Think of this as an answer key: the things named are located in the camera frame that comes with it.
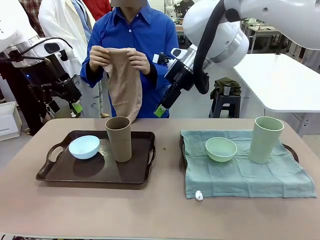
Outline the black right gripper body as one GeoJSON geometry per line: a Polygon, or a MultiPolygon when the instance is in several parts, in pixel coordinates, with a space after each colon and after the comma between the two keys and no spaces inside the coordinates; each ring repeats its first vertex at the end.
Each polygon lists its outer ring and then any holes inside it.
{"type": "Polygon", "coordinates": [[[192,71],[180,60],[174,60],[164,78],[176,89],[189,91],[194,86],[192,71]]]}

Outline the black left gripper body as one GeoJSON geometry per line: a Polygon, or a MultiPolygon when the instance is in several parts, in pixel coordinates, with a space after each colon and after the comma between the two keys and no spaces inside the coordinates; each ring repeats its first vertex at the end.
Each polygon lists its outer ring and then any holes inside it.
{"type": "Polygon", "coordinates": [[[43,103],[50,103],[52,97],[73,101],[73,80],[62,67],[59,53],[39,57],[28,65],[26,78],[32,94],[43,103]]]}

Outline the person's right hand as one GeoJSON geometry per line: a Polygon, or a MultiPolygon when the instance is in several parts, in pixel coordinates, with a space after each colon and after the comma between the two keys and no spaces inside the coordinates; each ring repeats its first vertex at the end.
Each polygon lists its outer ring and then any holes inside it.
{"type": "Polygon", "coordinates": [[[89,66],[93,72],[96,72],[99,67],[106,67],[111,63],[109,50],[102,46],[94,45],[89,51],[89,66]]]}

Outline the person's left hand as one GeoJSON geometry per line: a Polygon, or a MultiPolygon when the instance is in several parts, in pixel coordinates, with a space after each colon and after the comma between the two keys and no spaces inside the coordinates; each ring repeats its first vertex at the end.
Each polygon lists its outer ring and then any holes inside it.
{"type": "Polygon", "coordinates": [[[137,50],[131,50],[127,53],[128,61],[132,67],[139,70],[144,75],[148,75],[151,72],[151,66],[147,56],[137,50]]]}

